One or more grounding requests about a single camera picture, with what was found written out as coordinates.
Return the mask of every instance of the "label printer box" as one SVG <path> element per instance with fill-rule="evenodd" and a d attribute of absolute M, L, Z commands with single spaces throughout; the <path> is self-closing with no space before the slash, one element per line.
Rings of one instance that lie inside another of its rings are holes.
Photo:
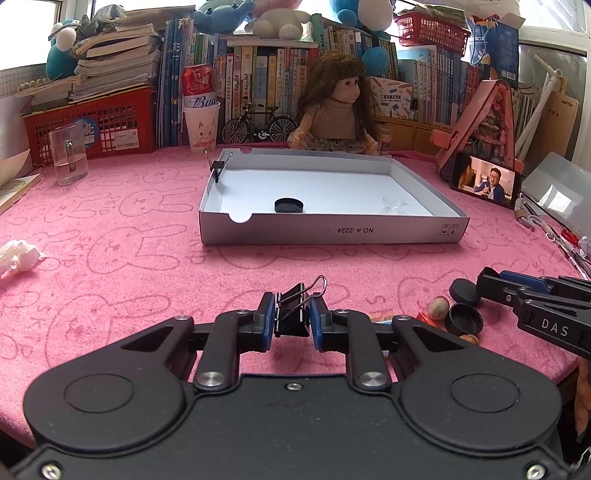
<path fill-rule="evenodd" d="M 513 13 L 499 20 L 466 19 L 472 33 L 468 38 L 470 63 L 490 65 L 490 78 L 504 80 L 514 89 L 518 88 L 519 29 L 524 21 Z"/>
<path fill-rule="evenodd" d="M 413 97 L 410 83 L 372 77 L 371 88 L 378 100 L 380 115 L 410 119 L 410 103 Z"/>

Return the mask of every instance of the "doll skirt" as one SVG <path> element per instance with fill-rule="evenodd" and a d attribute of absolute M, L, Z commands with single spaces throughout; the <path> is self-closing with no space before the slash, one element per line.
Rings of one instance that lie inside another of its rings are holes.
<path fill-rule="evenodd" d="M 306 150 L 312 151 L 363 153 L 366 148 L 365 144 L 357 140 L 320 138 L 309 133 L 304 141 L 306 142 Z"/>

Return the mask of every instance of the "tiled wall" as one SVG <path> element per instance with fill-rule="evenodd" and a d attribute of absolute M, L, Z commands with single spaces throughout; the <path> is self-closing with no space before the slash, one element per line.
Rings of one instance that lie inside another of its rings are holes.
<path fill-rule="evenodd" d="M 45 77 L 45 64 L 0 70 L 0 98 L 12 95 L 20 84 Z"/>

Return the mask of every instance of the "blue gripper pad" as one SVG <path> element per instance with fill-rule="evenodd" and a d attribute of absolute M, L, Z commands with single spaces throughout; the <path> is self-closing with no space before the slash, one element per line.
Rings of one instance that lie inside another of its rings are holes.
<path fill-rule="evenodd" d="M 322 351 L 322 324 L 320 323 L 320 312 L 314 299 L 310 300 L 310 327 L 314 346 L 319 352 Z"/>
<path fill-rule="evenodd" d="M 523 275 L 520 273 L 503 270 L 501 273 L 499 273 L 499 278 L 518 283 L 524 287 L 529 287 L 536 293 L 550 295 L 550 289 L 546 286 L 544 280 L 541 280 L 538 277 L 532 277 L 530 275 Z"/>
<path fill-rule="evenodd" d="M 265 328 L 262 331 L 262 344 L 265 351 L 268 352 L 271 349 L 271 340 L 273 340 L 273 327 L 275 326 L 275 296 L 269 302 L 269 308 L 265 312 Z"/>

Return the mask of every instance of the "brown sweater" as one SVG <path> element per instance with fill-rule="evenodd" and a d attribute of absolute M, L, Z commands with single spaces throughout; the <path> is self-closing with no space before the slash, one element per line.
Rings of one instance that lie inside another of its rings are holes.
<path fill-rule="evenodd" d="M 355 140 L 355 113 L 351 103 L 327 98 L 306 109 L 314 117 L 310 133 L 317 138 Z"/>

